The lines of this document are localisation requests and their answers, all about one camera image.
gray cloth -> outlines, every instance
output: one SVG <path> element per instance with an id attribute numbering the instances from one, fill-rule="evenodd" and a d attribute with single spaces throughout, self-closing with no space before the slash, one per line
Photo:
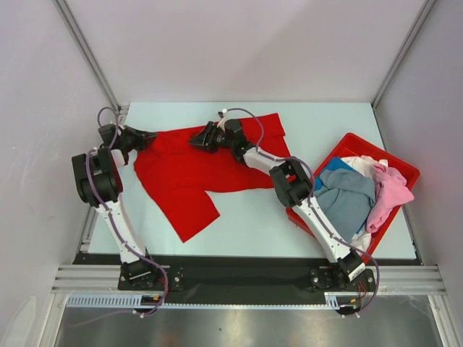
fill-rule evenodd
<path id="1" fill-rule="evenodd" d="M 323 186 L 315 191 L 318 204 L 342 238 L 350 242 L 375 204 L 375 182 L 345 168 L 324 170 Z"/>

pile of clothes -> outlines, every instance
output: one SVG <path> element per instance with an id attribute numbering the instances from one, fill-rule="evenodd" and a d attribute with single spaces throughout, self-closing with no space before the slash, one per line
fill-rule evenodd
<path id="1" fill-rule="evenodd" d="M 315 196 L 339 235 L 367 251 L 392 209 L 413 200 L 406 184 L 385 159 L 334 157 L 315 181 Z"/>

red t-shirt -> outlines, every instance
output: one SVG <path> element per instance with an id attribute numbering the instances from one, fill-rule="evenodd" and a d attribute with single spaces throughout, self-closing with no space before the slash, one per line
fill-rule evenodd
<path id="1" fill-rule="evenodd" d="M 265 130 L 260 146 L 274 155 L 289 156 L 277 113 L 259 117 Z M 241 119 L 246 138 L 256 143 L 260 127 L 255 119 Z M 188 144 L 203 127 L 160 132 L 153 144 L 139 152 L 134 167 L 148 195 L 158 204 L 183 242 L 214 222 L 219 215 L 206 193 L 273 188 L 268 175 L 238 163 L 231 151 L 215 153 Z"/>

pink cloth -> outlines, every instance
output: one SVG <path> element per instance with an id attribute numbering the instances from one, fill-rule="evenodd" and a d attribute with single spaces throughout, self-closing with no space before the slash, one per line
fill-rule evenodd
<path id="1" fill-rule="evenodd" d="M 389 217 L 392 209 L 413 200 L 413 194 L 405 187 L 407 180 L 396 168 L 374 164 L 376 203 L 367 219 L 367 231 L 375 233 Z"/>

shiny floor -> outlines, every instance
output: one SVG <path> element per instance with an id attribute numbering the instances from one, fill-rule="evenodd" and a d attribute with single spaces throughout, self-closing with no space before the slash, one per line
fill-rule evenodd
<path id="1" fill-rule="evenodd" d="M 333 311 L 162 309 L 153 317 L 65 310 L 55 347 L 439 347 L 428 298 L 380 297 L 361 318 Z"/>

